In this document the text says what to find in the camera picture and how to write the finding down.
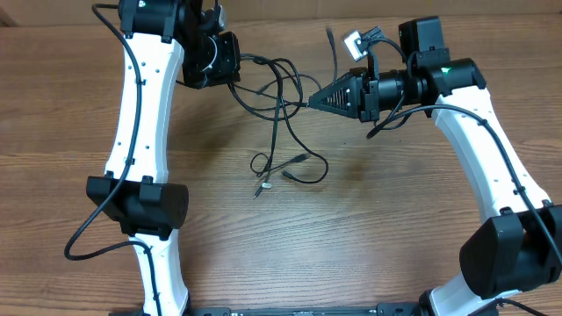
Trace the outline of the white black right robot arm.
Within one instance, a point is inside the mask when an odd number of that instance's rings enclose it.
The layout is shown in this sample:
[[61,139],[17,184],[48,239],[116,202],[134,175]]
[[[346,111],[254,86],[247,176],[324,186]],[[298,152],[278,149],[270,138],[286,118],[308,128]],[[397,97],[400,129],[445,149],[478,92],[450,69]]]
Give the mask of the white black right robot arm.
[[417,302],[380,303],[377,315],[495,315],[515,295],[555,283],[561,274],[561,208],[530,176],[494,112],[486,80],[470,59],[452,60],[440,19],[399,27],[402,70],[381,72],[373,48],[379,28],[344,40],[367,60],[309,99],[315,110],[361,122],[375,132],[422,112],[442,131],[478,201],[480,228],[461,247],[460,271]]

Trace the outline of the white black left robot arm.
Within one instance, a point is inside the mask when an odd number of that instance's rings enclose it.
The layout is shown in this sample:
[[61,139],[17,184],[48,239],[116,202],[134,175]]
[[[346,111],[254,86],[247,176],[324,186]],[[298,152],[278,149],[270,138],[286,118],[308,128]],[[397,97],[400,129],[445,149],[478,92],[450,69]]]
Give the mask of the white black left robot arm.
[[238,40],[220,4],[123,0],[114,8],[125,61],[118,127],[104,173],[88,178],[86,192],[137,255],[144,289],[137,313],[185,315],[178,237],[189,191],[169,182],[172,98],[179,83],[201,90],[239,81]]

